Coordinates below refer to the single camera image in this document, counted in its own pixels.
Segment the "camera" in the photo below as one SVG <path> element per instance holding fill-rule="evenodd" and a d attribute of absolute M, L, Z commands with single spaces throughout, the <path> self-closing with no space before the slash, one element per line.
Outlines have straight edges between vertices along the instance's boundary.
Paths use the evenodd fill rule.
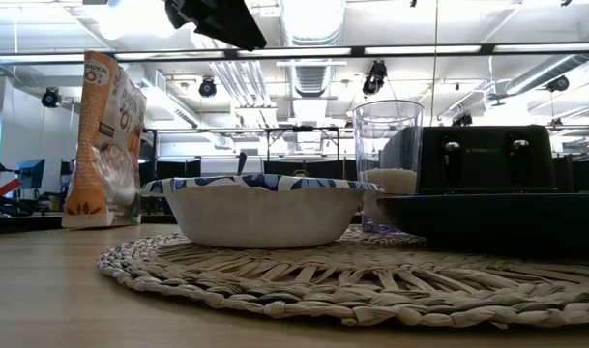
<path fill-rule="evenodd" d="M 217 85 L 215 85 L 215 78 L 211 76 L 204 77 L 204 80 L 199 85 L 199 95 L 204 98 L 214 97 L 217 93 Z"/>
<path fill-rule="evenodd" d="M 569 79 L 567 77 L 565 77 L 564 75 L 558 77 L 557 79 L 550 81 L 545 88 L 549 91 L 549 92 L 563 92 L 566 91 L 569 88 Z"/>
<path fill-rule="evenodd" d="M 47 87 L 46 92 L 44 92 L 43 98 L 41 99 L 41 104 L 44 107 L 48 108 L 57 108 L 60 107 L 62 102 L 62 97 L 58 93 L 57 87 Z"/>
<path fill-rule="evenodd" d="M 372 96 L 384 86 L 384 78 L 387 76 L 387 67 L 384 61 L 376 60 L 371 65 L 371 69 L 365 76 L 365 83 L 363 83 L 363 93 L 366 96 Z"/>

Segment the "fluorescent light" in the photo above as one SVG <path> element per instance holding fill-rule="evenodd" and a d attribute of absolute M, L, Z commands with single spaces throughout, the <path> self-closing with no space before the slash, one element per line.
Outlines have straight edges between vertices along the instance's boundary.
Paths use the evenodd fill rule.
<path fill-rule="evenodd" d="M 219 133 L 219 132 L 237 132 L 237 133 L 245 133 L 245 132 L 264 132 L 264 129 L 245 129 L 245 128 L 234 128 L 234 129 L 192 129 L 192 130 L 157 130 L 158 134 L 187 134 L 187 133 Z"/>
<path fill-rule="evenodd" d="M 208 131 L 208 132 L 264 132 L 264 129 L 245 129 L 245 128 L 239 128 L 239 129 L 204 129 L 201 131 Z"/>
<path fill-rule="evenodd" d="M 346 61 L 310 61 L 310 60 L 300 60 L 300 61 L 285 61 L 285 62 L 277 62 L 276 65 L 280 68 L 290 68 L 290 67 L 343 67 L 348 65 Z"/>
<path fill-rule="evenodd" d="M 352 52 L 351 48 L 318 47 L 318 48 L 266 48 L 253 52 L 239 51 L 239 57 L 300 57 L 300 56 L 346 56 Z"/>
<path fill-rule="evenodd" d="M 167 59 L 211 59 L 223 58 L 223 51 L 197 51 L 197 52 L 141 52 L 141 53 L 116 53 L 116 59 L 121 61 L 141 61 L 141 60 L 167 60 Z"/>
<path fill-rule="evenodd" d="M 43 63 L 43 62 L 64 62 L 64 63 L 82 63 L 83 54 L 32 54 L 32 55 L 0 55 L 0 62 L 4 63 Z"/>
<path fill-rule="evenodd" d="M 395 46 L 395 47 L 367 47 L 365 54 L 433 54 L 433 53 L 475 53 L 481 49 L 480 45 L 445 45 L 445 46 Z"/>
<path fill-rule="evenodd" d="M 368 47 L 365 54 L 422 54 L 433 53 L 433 46 L 411 46 L 411 47 Z"/>
<path fill-rule="evenodd" d="M 494 48 L 497 53 L 571 50 L 589 50 L 589 43 L 499 44 Z"/>
<path fill-rule="evenodd" d="M 33 7 L 51 7 L 51 6 L 83 6 L 81 0 L 0 0 L 0 8 L 33 8 Z"/>
<path fill-rule="evenodd" d="M 271 155 L 272 159 L 321 159 L 326 157 L 320 153 L 294 154 L 294 155 Z"/>
<path fill-rule="evenodd" d="M 479 52 L 479 50 L 481 50 L 481 46 L 477 44 L 436 47 L 436 52 L 438 53 L 476 53 Z"/>
<path fill-rule="evenodd" d="M 155 130 L 157 134 L 197 134 L 197 130 Z"/>

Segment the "paper bowl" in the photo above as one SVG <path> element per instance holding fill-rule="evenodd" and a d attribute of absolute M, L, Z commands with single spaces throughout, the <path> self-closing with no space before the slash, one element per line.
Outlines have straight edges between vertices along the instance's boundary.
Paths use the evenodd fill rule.
<path fill-rule="evenodd" d="M 165 179 L 144 196 L 165 197 L 182 232 L 214 247 L 310 247 L 339 238 L 369 183 L 263 174 Z"/>

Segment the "glass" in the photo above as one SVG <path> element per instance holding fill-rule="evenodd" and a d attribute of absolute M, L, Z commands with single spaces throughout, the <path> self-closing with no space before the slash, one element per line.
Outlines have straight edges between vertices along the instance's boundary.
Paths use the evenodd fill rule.
<path fill-rule="evenodd" d="M 359 180 L 385 190 L 384 194 L 364 196 L 362 221 L 366 232 L 398 232 L 375 202 L 386 194 L 416 193 L 423 114 L 423 107 L 413 101 L 374 101 L 354 109 Z"/>

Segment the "wooden table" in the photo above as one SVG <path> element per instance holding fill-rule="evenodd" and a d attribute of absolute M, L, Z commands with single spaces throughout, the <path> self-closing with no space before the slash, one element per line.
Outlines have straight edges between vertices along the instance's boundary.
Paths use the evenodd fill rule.
<path fill-rule="evenodd" d="M 141 294 L 101 275 L 105 249 L 176 225 L 0 235 L 0 347 L 589 347 L 589 327 L 561 330 L 346 328 L 274 320 Z"/>

